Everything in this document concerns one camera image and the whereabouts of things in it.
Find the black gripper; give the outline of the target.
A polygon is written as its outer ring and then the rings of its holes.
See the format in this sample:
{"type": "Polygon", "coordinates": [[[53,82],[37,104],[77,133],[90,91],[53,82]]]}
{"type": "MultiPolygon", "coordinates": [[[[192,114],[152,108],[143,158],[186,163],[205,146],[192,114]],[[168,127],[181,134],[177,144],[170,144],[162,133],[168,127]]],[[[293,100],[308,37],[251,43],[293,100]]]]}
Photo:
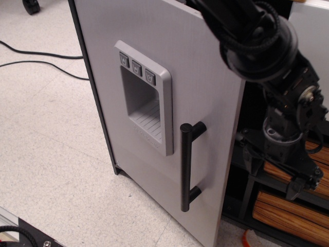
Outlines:
{"type": "Polygon", "coordinates": [[[292,176],[286,199],[293,201],[303,189],[315,190],[323,178],[322,170],[309,157],[323,147],[323,135],[315,126],[318,147],[307,150],[308,133],[301,132],[295,121],[285,117],[266,117],[261,130],[244,128],[239,142],[244,146],[244,163],[249,174],[256,176],[263,160],[292,176]]]}

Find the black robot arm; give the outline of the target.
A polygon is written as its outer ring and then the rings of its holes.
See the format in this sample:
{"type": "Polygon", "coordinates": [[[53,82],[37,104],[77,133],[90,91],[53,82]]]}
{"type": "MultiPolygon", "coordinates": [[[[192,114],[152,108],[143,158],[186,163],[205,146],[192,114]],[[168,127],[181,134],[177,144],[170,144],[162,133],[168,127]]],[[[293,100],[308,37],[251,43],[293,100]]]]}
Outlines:
{"type": "Polygon", "coordinates": [[[240,133],[244,160],[262,159],[291,176],[286,198],[315,190],[322,170],[310,158],[310,131],[323,136],[319,123],[328,112],[319,77],[300,53],[293,26],[264,1],[195,1],[207,26],[220,43],[227,67],[240,78],[262,86],[267,115],[261,130],[240,133]]]}

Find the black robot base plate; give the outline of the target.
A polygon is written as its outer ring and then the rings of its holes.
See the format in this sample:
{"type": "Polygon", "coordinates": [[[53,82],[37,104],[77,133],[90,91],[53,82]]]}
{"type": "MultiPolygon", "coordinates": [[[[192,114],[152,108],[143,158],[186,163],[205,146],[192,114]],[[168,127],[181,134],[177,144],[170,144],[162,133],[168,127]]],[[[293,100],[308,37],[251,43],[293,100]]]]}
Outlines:
{"type": "Polygon", "coordinates": [[[25,220],[19,218],[18,223],[20,228],[26,230],[36,240],[38,246],[63,247],[61,243],[40,231],[39,229],[35,228],[25,220]]]}

